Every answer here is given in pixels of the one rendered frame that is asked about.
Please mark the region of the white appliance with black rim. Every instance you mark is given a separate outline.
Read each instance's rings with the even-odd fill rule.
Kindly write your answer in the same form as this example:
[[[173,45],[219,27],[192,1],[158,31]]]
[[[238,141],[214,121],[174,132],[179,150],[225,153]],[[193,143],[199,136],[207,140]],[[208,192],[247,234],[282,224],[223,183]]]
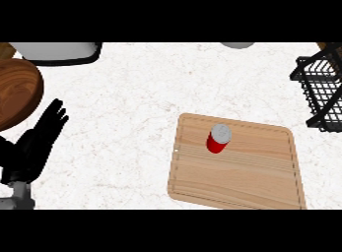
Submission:
[[[22,58],[37,66],[71,66],[93,63],[100,42],[11,42]]]

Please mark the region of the brown wooden bowl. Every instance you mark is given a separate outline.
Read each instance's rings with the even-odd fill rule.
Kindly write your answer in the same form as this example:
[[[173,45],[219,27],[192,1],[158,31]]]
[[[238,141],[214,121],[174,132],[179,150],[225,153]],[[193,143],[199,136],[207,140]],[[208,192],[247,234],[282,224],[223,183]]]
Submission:
[[[23,59],[0,61],[0,131],[32,114],[42,98],[42,75]]]

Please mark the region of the red can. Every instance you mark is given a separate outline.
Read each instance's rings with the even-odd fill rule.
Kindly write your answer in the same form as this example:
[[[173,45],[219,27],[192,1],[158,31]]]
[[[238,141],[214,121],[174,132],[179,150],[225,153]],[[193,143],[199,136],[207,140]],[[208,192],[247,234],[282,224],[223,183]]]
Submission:
[[[230,140],[230,130],[225,124],[214,124],[205,141],[205,146],[213,154],[217,154]]]

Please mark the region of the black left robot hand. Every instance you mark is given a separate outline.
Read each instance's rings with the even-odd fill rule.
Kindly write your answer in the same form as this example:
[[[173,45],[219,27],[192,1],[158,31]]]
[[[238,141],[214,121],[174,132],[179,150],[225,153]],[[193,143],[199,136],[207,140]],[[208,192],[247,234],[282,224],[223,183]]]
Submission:
[[[0,136],[0,183],[31,183],[42,172],[53,142],[68,120],[62,101],[48,104],[35,126],[25,131],[16,143]]]

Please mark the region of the grey round object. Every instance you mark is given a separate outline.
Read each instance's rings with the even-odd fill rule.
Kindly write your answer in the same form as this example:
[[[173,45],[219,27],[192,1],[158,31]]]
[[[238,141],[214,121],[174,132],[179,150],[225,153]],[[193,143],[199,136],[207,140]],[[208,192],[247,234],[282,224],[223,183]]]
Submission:
[[[253,45],[254,42],[222,42],[220,44],[232,49],[244,49]]]

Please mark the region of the pale wooden cutting board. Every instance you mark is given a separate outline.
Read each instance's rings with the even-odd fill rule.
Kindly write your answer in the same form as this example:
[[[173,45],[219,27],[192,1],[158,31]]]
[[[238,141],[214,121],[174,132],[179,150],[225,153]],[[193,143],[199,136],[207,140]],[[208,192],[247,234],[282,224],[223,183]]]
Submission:
[[[214,124],[230,129],[217,154],[207,149]],[[167,194],[222,209],[304,208],[291,131],[266,124],[183,113],[177,119]]]

